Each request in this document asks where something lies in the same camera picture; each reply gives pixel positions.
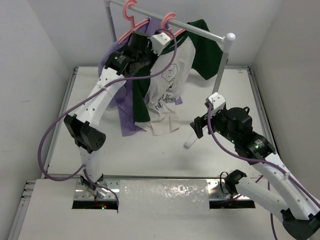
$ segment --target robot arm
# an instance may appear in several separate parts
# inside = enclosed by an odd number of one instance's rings
[[[133,32],[128,42],[109,56],[89,96],[101,93],[83,104],[73,116],[67,115],[64,118],[69,133],[79,147],[82,164],[85,164],[86,172],[93,183],[103,179],[100,152],[106,141],[106,135],[97,128],[104,111],[126,81],[115,82],[109,87],[105,86],[114,80],[134,76],[145,66],[152,66],[169,42],[170,37],[165,33],[149,37],[137,31]],[[92,191],[96,190],[87,181],[86,176],[82,175],[81,181]]]
[[[224,180],[229,194],[231,196],[241,194],[251,198],[274,214],[295,239],[306,240],[312,236],[320,228],[320,208],[292,183],[289,175],[295,181],[297,179],[286,168],[271,143],[253,131],[250,109],[248,107],[227,109],[225,98],[217,92],[207,99],[205,105],[208,108],[209,105],[213,106],[209,121],[213,131],[232,142],[240,157],[261,160],[259,163],[249,164],[262,173],[280,195],[261,187],[240,170],[231,172]],[[190,125],[200,139],[204,127],[208,126],[208,114],[195,118]],[[278,165],[287,174],[265,162]]]

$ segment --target white wall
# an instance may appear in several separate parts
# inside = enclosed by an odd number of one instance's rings
[[[38,144],[58,115],[69,76],[28,1],[1,0],[0,240],[8,237],[26,180],[40,177]]]
[[[284,0],[254,74],[283,160],[320,199],[319,9],[319,0]]]
[[[97,65],[112,44],[103,0],[28,0],[53,45],[69,66]],[[175,12],[177,20],[203,18],[211,32],[237,40],[230,65],[251,65],[282,0],[138,0],[159,14]],[[130,28],[122,8],[111,5],[117,36]]]

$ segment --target dark green sleeve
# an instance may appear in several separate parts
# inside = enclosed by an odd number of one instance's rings
[[[209,28],[203,19],[190,22],[189,24],[209,31]],[[196,70],[205,80],[212,78],[218,73],[223,53],[222,50],[213,40],[191,32],[187,32],[187,34],[195,47],[195,56],[192,68]]]
[[[150,69],[144,67],[140,69],[135,77],[149,76]],[[146,123],[150,121],[149,112],[144,101],[150,86],[150,78],[144,80],[134,80],[132,83],[132,109],[133,120],[138,123]]]

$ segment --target green fabric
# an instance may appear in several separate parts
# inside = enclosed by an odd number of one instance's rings
[[[188,22],[188,24],[209,31],[206,22],[203,19]],[[218,73],[220,61],[222,58],[222,50],[218,44],[208,38],[199,36],[197,34],[185,31],[180,34],[177,40],[177,47],[179,47],[189,37],[195,48],[195,56],[192,63],[192,69],[196,70],[205,80],[212,78]],[[174,41],[162,51],[161,55],[165,55],[174,50]],[[144,67],[138,71],[135,77],[150,75],[150,67]],[[146,123],[150,121],[149,112],[144,102],[150,86],[150,79],[134,80],[132,83],[132,105],[133,105],[133,120],[138,123]]]

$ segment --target cartoon print on shirt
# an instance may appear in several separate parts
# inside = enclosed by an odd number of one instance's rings
[[[164,71],[161,77],[168,82],[166,92],[172,93],[172,87],[174,86],[174,80],[178,72],[177,64],[171,64],[170,67]]]

